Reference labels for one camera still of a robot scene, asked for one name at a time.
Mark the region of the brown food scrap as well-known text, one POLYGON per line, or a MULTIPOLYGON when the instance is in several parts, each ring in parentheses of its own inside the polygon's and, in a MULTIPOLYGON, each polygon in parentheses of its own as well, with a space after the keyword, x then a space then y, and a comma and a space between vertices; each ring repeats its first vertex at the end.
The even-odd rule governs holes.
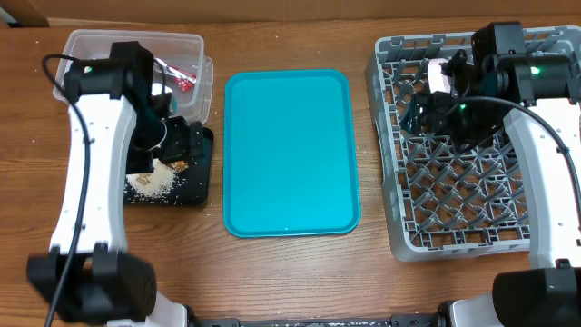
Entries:
POLYGON ((169 166, 177 173, 181 173, 188 168, 188 164, 186 161, 177 161, 170 163, 169 166))

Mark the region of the red silver wrapper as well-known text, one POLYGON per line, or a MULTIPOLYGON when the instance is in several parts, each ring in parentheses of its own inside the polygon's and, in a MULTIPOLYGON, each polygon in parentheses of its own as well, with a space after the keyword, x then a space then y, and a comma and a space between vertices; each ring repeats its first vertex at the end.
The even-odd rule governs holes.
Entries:
POLYGON ((155 58, 157 71, 160 74, 169 75, 173 78, 178 88, 183 92, 190 91, 194 88, 197 82, 195 74, 190 74, 177 67, 166 64, 162 59, 155 58))

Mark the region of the white tissue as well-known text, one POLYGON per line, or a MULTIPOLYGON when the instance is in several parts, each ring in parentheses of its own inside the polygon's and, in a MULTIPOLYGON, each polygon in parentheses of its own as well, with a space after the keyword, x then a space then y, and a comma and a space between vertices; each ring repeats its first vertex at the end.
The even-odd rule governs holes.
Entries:
POLYGON ((162 93, 171 94, 172 88, 170 88, 167 85, 163 85, 161 83, 153 83, 151 95, 157 96, 157 95, 161 95, 162 93))

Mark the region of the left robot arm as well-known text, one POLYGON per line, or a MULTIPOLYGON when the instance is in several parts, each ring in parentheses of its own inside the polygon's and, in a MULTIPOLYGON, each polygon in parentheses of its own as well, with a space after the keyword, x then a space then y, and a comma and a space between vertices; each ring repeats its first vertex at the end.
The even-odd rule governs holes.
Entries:
POLYGON ((153 93, 151 58, 72 58, 55 88, 68 104, 71 144, 62 211, 28 281, 55 319, 94 326, 195 326, 193 310, 162 295, 153 267, 127 250, 125 177, 155 161, 185 159, 192 129, 170 116, 171 93, 153 93))

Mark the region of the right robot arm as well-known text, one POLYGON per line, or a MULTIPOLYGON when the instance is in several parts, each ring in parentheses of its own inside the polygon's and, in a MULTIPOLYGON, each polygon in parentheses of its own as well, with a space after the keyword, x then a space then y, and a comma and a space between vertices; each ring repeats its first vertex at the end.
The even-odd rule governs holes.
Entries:
POLYGON ((509 50, 469 64, 463 52, 428 64, 428 90, 403 127, 449 136, 461 149, 503 129, 513 144, 530 223, 528 270, 498 275, 492 290, 446 302, 449 326, 580 323, 580 88, 564 56, 509 50))

